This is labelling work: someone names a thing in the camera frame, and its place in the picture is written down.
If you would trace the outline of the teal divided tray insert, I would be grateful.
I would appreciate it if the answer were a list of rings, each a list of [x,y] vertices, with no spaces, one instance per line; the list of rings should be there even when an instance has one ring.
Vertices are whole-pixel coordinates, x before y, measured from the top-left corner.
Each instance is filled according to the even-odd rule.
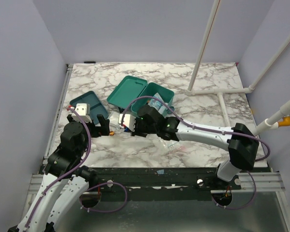
[[[90,117],[91,120],[97,124],[99,121],[97,115],[102,115],[105,119],[108,119],[109,113],[95,94],[94,91],[88,91],[72,100],[70,100],[70,105],[75,107],[77,103],[86,103],[90,106]]]

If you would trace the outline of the clear zip bag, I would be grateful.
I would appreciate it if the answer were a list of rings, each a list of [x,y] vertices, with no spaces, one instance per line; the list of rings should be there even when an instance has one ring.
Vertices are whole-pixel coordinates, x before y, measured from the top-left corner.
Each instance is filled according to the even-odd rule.
[[[165,153],[173,153],[173,152],[176,152],[176,151],[179,151],[179,150],[183,149],[184,146],[182,145],[182,143],[180,141],[161,140],[159,142],[159,148]]]

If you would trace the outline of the white gauze pad packet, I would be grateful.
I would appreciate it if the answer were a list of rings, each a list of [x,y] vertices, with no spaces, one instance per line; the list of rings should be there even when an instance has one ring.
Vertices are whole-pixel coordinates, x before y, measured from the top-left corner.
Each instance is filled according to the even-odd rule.
[[[119,124],[119,116],[120,114],[118,112],[111,112],[109,114],[109,127],[111,131],[121,131],[122,127]]]

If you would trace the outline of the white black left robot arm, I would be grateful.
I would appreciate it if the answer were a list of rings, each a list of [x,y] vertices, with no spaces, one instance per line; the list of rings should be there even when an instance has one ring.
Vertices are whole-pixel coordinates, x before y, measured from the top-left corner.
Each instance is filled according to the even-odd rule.
[[[61,142],[49,156],[45,173],[31,207],[11,232],[54,232],[64,215],[85,191],[94,190],[96,172],[83,165],[91,150],[91,139],[108,136],[109,120],[98,115],[100,123],[75,121],[68,115]]]

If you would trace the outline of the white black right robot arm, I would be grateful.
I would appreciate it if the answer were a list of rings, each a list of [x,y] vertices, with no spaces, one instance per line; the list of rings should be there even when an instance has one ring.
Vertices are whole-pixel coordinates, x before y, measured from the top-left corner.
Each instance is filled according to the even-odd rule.
[[[213,127],[196,124],[180,117],[164,117],[149,105],[142,106],[133,119],[133,135],[155,134],[166,141],[191,141],[212,145],[229,153],[229,159],[218,165],[213,185],[224,189],[240,171],[254,168],[259,142],[247,126]]]

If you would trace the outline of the yellow pipe fitting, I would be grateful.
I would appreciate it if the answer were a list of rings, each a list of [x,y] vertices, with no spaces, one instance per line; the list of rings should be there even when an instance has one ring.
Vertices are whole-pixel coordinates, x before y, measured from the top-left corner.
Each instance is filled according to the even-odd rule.
[[[290,115],[282,117],[282,120],[278,122],[279,127],[288,127],[290,126]]]

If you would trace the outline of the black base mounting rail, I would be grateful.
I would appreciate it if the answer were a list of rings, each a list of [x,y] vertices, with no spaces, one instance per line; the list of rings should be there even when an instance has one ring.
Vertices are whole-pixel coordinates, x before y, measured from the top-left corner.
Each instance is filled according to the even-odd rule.
[[[235,193],[276,191],[278,175],[258,168],[255,173],[239,173],[229,182],[216,176],[216,168],[89,168],[98,183],[81,195],[102,202],[126,201],[211,201],[227,205]]]

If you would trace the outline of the white PVC pipe frame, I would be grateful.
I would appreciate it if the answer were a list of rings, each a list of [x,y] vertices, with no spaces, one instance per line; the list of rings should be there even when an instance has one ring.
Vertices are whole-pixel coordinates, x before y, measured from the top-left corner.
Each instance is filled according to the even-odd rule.
[[[214,23],[218,18],[219,8],[224,6],[225,3],[224,0],[216,0],[213,3],[197,61],[186,91],[188,96],[215,94],[222,97],[223,94],[231,93],[250,94],[255,91],[258,83],[270,72],[271,68],[290,46],[290,0],[273,0],[267,13],[260,16],[263,21],[239,62],[239,75],[244,83],[249,85],[242,88],[193,90],[201,59],[214,28]]]

